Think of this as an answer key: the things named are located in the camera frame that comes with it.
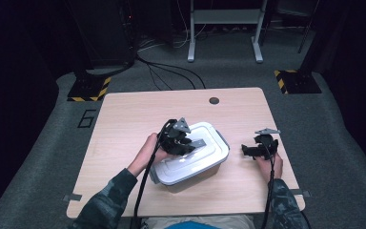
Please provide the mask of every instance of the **round hole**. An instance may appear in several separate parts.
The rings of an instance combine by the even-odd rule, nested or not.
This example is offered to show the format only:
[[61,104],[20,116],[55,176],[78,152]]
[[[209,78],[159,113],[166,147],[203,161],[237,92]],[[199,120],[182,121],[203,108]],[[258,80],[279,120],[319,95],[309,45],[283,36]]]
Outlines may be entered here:
[[211,104],[214,104],[214,105],[218,104],[219,103],[219,98],[217,98],[217,97],[211,97],[210,98],[210,103]]

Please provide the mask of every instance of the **white container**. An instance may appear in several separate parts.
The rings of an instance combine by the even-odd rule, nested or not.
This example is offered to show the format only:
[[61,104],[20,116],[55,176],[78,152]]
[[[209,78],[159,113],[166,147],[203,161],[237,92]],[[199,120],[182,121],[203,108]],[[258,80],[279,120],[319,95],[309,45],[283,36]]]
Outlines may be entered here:
[[229,145],[210,123],[199,122],[189,128],[191,133],[187,138],[192,141],[203,139],[206,146],[184,156],[165,159],[151,168],[152,181],[163,183],[172,193],[183,191],[216,174],[229,154]]

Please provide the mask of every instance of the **person's right hand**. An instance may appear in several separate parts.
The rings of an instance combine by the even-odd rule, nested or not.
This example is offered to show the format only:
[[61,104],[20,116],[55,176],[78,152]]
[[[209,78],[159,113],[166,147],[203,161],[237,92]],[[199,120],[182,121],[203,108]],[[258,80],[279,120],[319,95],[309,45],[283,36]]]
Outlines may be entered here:
[[[269,183],[270,172],[272,171],[272,164],[270,160],[265,160],[264,156],[256,156],[255,159],[260,168],[261,175],[264,180]],[[278,153],[274,154],[274,166],[274,178],[281,178],[283,174],[283,159]]]

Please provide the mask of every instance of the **black equipment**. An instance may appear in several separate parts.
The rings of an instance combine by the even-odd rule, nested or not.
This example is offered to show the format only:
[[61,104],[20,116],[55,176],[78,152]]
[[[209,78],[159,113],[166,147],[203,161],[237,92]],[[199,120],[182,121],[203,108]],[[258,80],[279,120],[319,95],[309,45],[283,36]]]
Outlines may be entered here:
[[187,138],[186,133],[190,132],[184,117],[178,121],[169,119],[166,127],[158,134],[160,146],[170,155],[184,156],[195,148],[205,145],[203,140],[191,141]]
[[280,131],[275,131],[271,129],[264,129],[258,132],[259,134],[254,138],[256,143],[259,143],[257,147],[248,147],[242,144],[243,155],[245,156],[264,156],[265,160],[269,160],[272,156],[277,153],[278,140],[273,139],[270,134],[280,134]]

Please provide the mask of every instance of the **gray carpet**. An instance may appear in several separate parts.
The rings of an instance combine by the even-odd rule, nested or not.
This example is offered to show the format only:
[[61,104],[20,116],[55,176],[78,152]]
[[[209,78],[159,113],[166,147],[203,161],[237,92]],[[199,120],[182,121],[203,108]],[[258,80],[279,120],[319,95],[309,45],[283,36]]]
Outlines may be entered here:
[[[190,69],[201,76],[208,89],[261,88],[282,132],[282,144],[298,183],[313,195],[305,199],[304,211],[312,228],[366,228],[366,157],[344,128],[324,79],[314,73],[322,94],[282,94],[275,80],[274,70],[300,66],[312,36],[303,53],[298,54],[299,33],[270,31],[261,48],[263,64],[255,63],[246,32],[210,34],[199,39],[194,63],[187,62],[188,43],[179,49],[159,45],[138,54],[148,61]],[[180,76],[157,72],[174,90],[193,88]],[[198,79],[184,74],[201,89]],[[60,93],[56,107],[0,199],[0,228],[64,228],[71,223],[63,197],[73,190],[93,130],[77,126],[88,109],[96,110],[90,115],[97,117],[102,103],[67,102],[74,80],[71,73],[57,80]],[[159,79],[155,82],[161,90],[168,90]],[[114,76],[108,88],[108,93],[139,91],[158,89],[148,67],[138,61]],[[254,215],[256,228],[262,217]],[[122,219],[119,228],[128,228],[128,224],[129,219]]]

